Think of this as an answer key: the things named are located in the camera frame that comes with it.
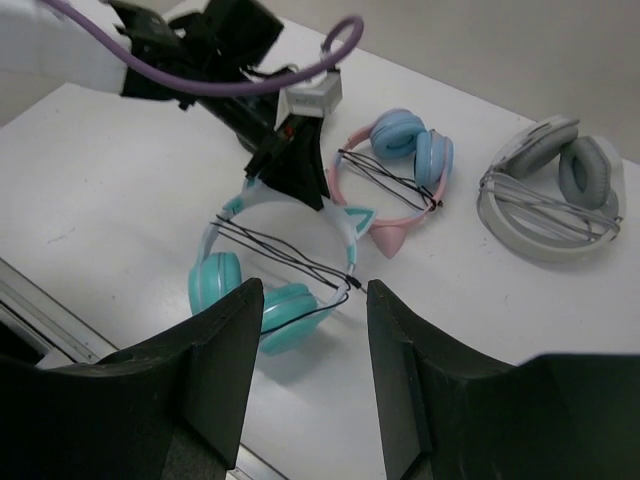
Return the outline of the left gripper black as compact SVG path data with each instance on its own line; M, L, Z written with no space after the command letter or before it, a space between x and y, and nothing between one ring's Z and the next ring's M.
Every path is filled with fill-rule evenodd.
M229 64L213 70L178 67L174 74L209 83L251 82L246 70ZM324 201L330 198L320 146L324 119L287 117L270 133L275 125L277 103L278 94L273 92L190 98L179 101L178 107L186 111L194 104L202 106L230 128L246 150L257 149L245 167L247 180L259 180L313 210L322 210Z

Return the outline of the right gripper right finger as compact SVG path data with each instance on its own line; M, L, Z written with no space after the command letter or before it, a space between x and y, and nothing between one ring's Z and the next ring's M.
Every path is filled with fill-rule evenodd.
M367 327L390 479L635 479L639 358L485 355L367 288Z

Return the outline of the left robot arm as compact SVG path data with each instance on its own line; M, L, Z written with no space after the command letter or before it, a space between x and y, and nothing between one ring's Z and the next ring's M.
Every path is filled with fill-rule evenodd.
M284 104L304 75L256 69L283 28L256 1L211 1L172 20L126 1L5 1L1 68L184 110L201 105L250 152L247 186L321 210L330 196L323 119Z

